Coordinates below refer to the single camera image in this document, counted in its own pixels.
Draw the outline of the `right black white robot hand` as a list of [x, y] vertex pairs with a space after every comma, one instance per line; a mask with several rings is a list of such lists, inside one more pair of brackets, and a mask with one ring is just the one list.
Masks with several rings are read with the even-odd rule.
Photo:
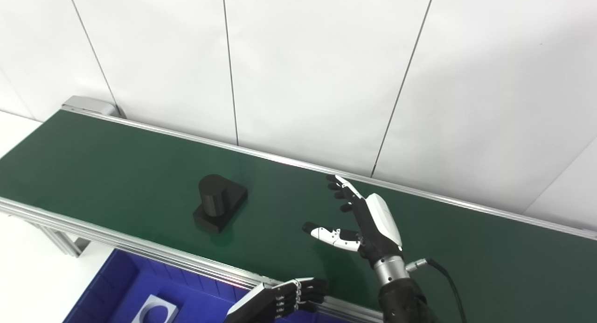
[[377, 193], [364, 197], [341, 176], [328, 175], [326, 178], [335, 199], [346, 200], [340, 210], [351, 212], [359, 229], [333, 229], [306, 222], [302, 230], [335, 248], [359, 253], [371, 267], [381, 260], [403, 257], [401, 236], [385, 200]]

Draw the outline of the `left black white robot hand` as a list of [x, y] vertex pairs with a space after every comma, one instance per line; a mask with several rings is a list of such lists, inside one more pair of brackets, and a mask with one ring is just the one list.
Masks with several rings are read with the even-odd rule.
[[327, 295], [320, 278], [296, 278], [269, 287], [260, 283], [228, 310], [224, 323], [273, 323], [296, 311], [316, 312]]

